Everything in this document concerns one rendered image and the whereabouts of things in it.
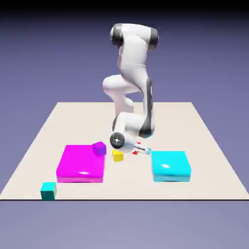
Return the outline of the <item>large cyan box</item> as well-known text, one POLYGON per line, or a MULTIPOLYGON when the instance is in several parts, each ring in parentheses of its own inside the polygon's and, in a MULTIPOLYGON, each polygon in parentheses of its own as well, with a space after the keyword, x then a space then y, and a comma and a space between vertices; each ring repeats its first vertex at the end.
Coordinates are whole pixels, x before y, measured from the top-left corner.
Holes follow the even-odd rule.
POLYGON ((154 182, 189 182, 191 166, 184 151, 152 151, 154 182))

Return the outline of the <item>large magenta box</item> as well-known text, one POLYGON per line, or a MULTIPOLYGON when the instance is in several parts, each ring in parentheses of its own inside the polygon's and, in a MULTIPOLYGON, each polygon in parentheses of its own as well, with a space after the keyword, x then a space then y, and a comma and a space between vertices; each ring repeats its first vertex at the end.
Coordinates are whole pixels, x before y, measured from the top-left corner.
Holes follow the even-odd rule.
POLYGON ((66 145, 56 170, 59 183, 102 183, 107 149, 93 145, 66 145))

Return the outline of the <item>small purple cube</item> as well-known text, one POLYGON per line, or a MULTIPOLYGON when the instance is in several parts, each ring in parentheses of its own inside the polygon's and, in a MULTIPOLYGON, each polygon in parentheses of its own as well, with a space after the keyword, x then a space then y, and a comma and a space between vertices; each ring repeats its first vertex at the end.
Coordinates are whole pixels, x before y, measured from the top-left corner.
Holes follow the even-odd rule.
POLYGON ((93 143, 92 150, 93 150, 93 153, 98 157, 103 156, 107 153, 107 147, 102 141, 93 143))

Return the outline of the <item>small teal cube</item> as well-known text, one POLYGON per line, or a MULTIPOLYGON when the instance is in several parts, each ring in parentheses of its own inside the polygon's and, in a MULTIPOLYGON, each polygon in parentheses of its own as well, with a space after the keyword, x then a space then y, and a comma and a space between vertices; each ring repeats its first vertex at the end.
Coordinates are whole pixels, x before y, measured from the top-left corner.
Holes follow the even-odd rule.
POLYGON ((43 182, 40 189, 42 200, 55 200, 56 193, 56 182, 43 182))

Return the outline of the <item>small yellow cube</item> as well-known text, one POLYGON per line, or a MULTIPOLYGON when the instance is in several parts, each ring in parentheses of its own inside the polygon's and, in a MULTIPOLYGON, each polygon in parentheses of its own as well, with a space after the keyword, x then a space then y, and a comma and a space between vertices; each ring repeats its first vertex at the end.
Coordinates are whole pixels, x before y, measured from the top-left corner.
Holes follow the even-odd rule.
POLYGON ((112 150, 112 157, 114 162, 119 162, 124 160, 124 154, 118 150, 112 150))

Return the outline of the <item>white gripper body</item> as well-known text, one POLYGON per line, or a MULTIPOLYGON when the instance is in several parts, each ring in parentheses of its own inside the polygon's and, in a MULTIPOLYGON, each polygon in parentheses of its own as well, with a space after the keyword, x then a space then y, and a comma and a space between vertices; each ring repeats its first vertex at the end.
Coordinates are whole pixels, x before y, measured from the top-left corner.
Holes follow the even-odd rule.
POLYGON ((137 153, 144 153, 146 155, 150 155, 151 154, 151 148, 148 147, 142 147, 140 144, 137 144, 136 146, 134 146, 133 148, 133 152, 137 152, 137 153))

